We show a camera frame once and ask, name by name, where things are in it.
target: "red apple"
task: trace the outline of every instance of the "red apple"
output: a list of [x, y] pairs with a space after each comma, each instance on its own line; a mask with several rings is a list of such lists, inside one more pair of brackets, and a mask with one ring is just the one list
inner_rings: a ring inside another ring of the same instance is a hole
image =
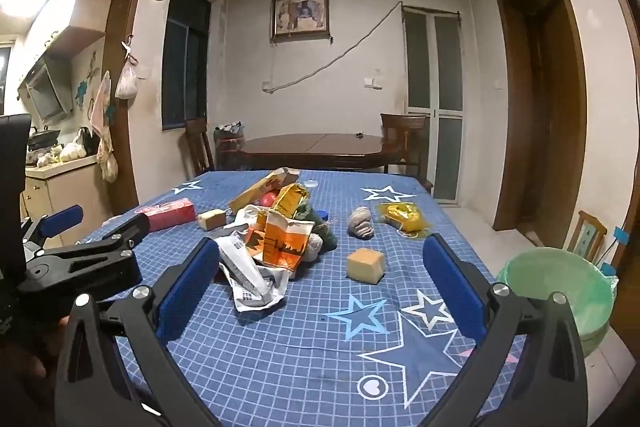
[[267, 192], [265, 195], [263, 195], [263, 197], [260, 198], [260, 206], [271, 207], [273, 201], [276, 200], [279, 193], [279, 190], [272, 190], [271, 192]]

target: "elephant painting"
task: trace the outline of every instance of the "elephant painting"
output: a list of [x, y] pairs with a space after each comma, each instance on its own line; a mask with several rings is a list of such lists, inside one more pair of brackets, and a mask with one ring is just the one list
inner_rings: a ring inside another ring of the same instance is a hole
[[328, 0], [273, 0], [273, 32], [277, 36], [328, 34]]

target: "checkered tablecloth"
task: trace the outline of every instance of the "checkered tablecloth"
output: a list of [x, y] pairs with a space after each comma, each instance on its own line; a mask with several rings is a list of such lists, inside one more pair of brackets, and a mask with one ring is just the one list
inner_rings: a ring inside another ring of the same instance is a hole
[[[208, 172], [145, 204], [189, 198], [200, 213], [228, 201], [265, 172]], [[431, 230], [460, 259], [491, 275], [449, 217], [412, 178], [369, 172], [303, 171], [315, 179], [311, 203], [326, 210], [338, 248], [319, 255], [289, 283], [282, 305], [240, 314], [228, 285], [212, 283], [179, 341], [169, 350], [204, 403], [225, 426], [418, 425], [465, 363], [474, 342], [460, 335], [422, 265], [422, 240], [374, 223], [375, 236], [347, 234], [358, 206], [413, 201]], [[132, 215], [116, 218], [97, 239]], [[150, 233], [135, 249], [143, 280], [153, 284], [203, 237], [196, 223]], [[378, 285], [347, 279], [356, 248], [385, 254]], [[120, 350], [132, 379], [143, 377], [126, 340]], [[522, 350], [518, 339], [484, 411], [500, 403]]]

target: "red box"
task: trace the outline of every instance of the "red box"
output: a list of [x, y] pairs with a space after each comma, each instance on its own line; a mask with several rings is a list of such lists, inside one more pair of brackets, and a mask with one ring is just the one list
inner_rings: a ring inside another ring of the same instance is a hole
[[169, 201], [155, 206], [143, 206], [136, 210], [136, 214], [142, 212], [149, 218], [149, 232], [168, 229], [175, 225], [182, 225], [196, 220], [196, 210], [188, 198], [177, 201]]

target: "window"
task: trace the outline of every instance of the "window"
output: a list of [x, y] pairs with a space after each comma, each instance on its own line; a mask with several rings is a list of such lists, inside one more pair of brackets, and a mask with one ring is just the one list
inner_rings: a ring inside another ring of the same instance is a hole
[[207, 49], [211, 4], [169, 0], [162, 52], [162, 129], [207, 116]]
[[0, 114], [4, 114], [4, 84], [6, 83], [6, 70], [9, 66], [9, 55], [11, 55], [11, 48], [0, 46]]
[[427, 115], [422, 147], [433, 197], [456, 203], [462, 150], [462, 50], [457, 15], [405, 8], [409, 113]]

